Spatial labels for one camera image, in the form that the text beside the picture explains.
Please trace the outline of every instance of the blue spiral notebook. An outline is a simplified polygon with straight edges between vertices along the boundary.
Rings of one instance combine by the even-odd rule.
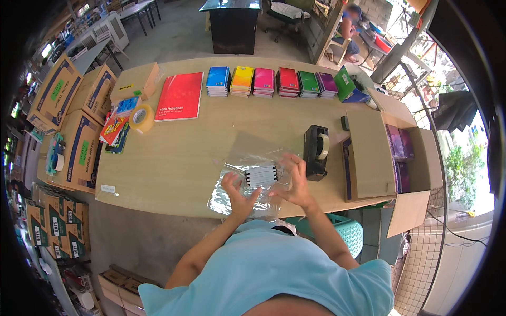
[[[230,68],[211,67],[207,75],[205,87],[207,94],[211,97],[226,97],[228,95],[228,87],[230,83]]]

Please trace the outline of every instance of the seated person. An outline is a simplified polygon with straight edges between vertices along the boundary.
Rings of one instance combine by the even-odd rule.
[[[341,22],[339,25],[338,32],[341,35],[336,35],[332,40],[338,42],[339,44],[344,43],[345,38],[351,39],[353,35],[358,35],[359,32],[355,30],[355,26],[352,25],[353,21],[357,19],[362,19],[362,10],[356,4],[349,4],[346,6],[345,11],[343,12],[343,17],[341,18]],[[353,57],[353,55],[358,54],[360,49],[358,48],[357,43],[351,41],[346,47],[346,54],[343,59],[349,63],[356,63],[357,59]]]

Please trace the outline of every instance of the white label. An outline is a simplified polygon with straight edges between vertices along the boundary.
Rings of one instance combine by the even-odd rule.
[[[38,226],[35,226],[35,241],[38,246],[42,246],[42,240],[40,239],[40,230]]]
[[[114,193],[114,192],[115,192],[115,190],[116,190],[116,187],[113,187],[113,186],[106,186],[106,185],[101,185],[101,186],[100,186],[100,190],[101,190],[101,191],[104,191],[104,192]]]
[[[61,258],[62,255],[60,254],[60,247],[55,246],[55,257]]]
[[[55,236],[60,236],[60,231],[58,229],[58,218],[53,217],[53,233],[55,233]]]
[[[77,242],[76,241],[74,241],[72,243],[72,252],[74,253],[74,258],[79,257],[79,252],[77,251]]]

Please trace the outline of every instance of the clear plastic bag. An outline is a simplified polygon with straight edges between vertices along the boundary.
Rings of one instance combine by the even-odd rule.
[[[279,213],[280,200],[278,198],[271,198],[268,194],[272,189],[288,189],[291,175],[280,164],[282,155],[286,152],[293,153],[291,150],[283,148],[280,145],[273,144],[245,132],[239,132],[229,156],[220,171],[220,177],[215,183],[211,198],[207,202],[207,207],[215,212],[230,215],[230,198],[221,186],[223,176],[231,171],[238,174],[237,181],[242,181],[239,191],[242,195],[249,197],[258,187],[249,187],[247,185],[245,173],[251,168],[274,165],[276,166],[278,180],[273,185],[260,187],[262,188],[262,192],[248,218],[267,221],[275,220]]]

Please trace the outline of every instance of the desk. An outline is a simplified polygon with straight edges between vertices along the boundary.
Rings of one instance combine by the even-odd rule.
[[[211,66],[237,65],[278,69],[289,67],[304,71],[335,70],[320,66],[255,57],[211,57],[160,64],[164,77],[179,73],[204,72],[204,83]],[[156,109],[164,80],[143,103]],[[254,96],[211,98],[202,87],[199,118],[156,122],[145,134],[131,130],[121,155],[102,151],[97,172],[95,197],[98,201],[153,213],[222,218],[207,208],[239,131],[264,138],[301,153],[304,133],[311,124],[328,127],[330,150],[326,176],[309,182],[309,188],[325,212],[340,211],[372,204],[367,201],[345,203],[345,178],[339,142],[350,135],[341,128],[346,110],[373,111],[365,104],[333,100],[272,99]],[[115,194],[101,191],[101,185],[114,186]],[[300,207],[283,201],[279,217],[301,216]]]
[[[116,62],[116,64],[118,64],[118,67],[123,71],[123,67],[121,66],[121,64],[119,63],[118,59],[116,58],[116,56],[112,52],[112,49],[109,46],[109,42],[110,42],[110,40],[109,41],[107,41],[107,40],[102,41],[102,42],[96,44],[95,46],[93,46],[92,49],[90,49],[89,51],[87,51],[86,53],[84,53],[81,57],[77,58],[74,61],[75,68],[82,75],[86,74],[86,71],[91,66],[91,64],[93,63],[93,61],[96,59],[96,57],[98,56],[98,54],[100,54],[100,52],[104,48],[107,48],[108,51],[109,51],[109,53],[114,58],[114,61]]]
[[[215,54],[253,55],[261,0],[207,0],[199,11],[209,11]]]
[[[158,3],[156,3],[156,0],[146,0],[137,3],[136,5],[130,6],[120,13],[118,13],[119,18],[121,21],[126,20],[132,16],[136,16],[139,19],[139,23],[141,24],[142,30],[144,32],[145,36],[148,36],[148,33],[146,33],[146,29],[144,28],[144,24],[142,24],[141,20],[141,12],[146,12],[146,17],[148,18],[149,26],[153,28],[153,25],[156,26],[155,19],[153,18],[153,12],[152,12],[152,5],[153,3],[156,6],[156,11],[158,13],[158,18],[161,20],[160,17],[160,11],[158,10]]]
[[[357,27],[357,29],[360,30],[360,37],[364,40],[365,44],[367,45],[367,56],[365,57],[364,61],[358,65],[358,66],[362,66],[365,61],[367,60],[367,58],[369,58],[369,56],[371,55],[372,51],[377,51],[379,52],[382,56],[381,58],[379,59],[379,62],[383,59],[383,57],[385,57],[388,53],[385,52],[384,50],[382,50],[377,44],[376,42],[374,41],[374,39],[369,36],[369,34],[367,34],[365,32],[365,29],[361,28],[361,27]]]

